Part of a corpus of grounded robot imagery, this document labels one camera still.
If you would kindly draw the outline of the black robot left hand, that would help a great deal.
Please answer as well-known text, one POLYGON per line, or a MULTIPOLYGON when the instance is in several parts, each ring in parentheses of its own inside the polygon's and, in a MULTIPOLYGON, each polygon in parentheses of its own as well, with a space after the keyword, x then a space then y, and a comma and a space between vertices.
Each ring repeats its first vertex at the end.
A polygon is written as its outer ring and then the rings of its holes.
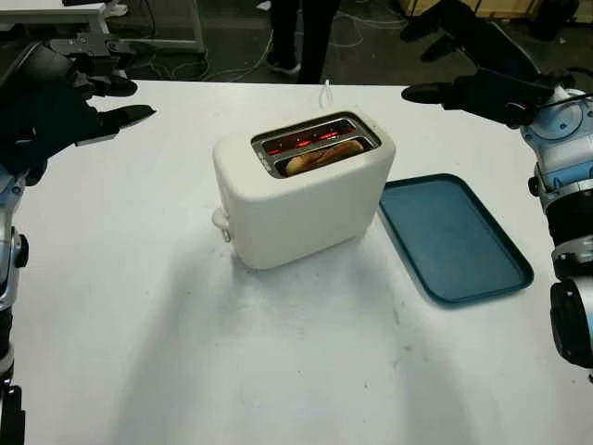
POLYGON ((155 114, 148 105, 99 111, 97 97, 128 97, 122 71, 143 59, 110 34, 11 43, 1 48, 1 171, 37 184, 47 161, 69 146, 114 138, 155 114))

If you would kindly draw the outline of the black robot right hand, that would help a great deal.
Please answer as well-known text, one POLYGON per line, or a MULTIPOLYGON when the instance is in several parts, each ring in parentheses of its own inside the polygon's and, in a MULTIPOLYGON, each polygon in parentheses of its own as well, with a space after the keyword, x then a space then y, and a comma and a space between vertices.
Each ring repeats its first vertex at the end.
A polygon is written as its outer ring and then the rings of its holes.
POLYGON ((494 120, 512 109, 531 112, 553 102, 558 77, 542 73, 534 60, 494 21, 482 19, 462 1, 439 1, 413 19, 400 34, 419 41, 441 31, 421 55, 432 63, 454 52, 472 61, 476 72, 449 82, 411 85, 402 97, 420 104, 438 104, 494 120))

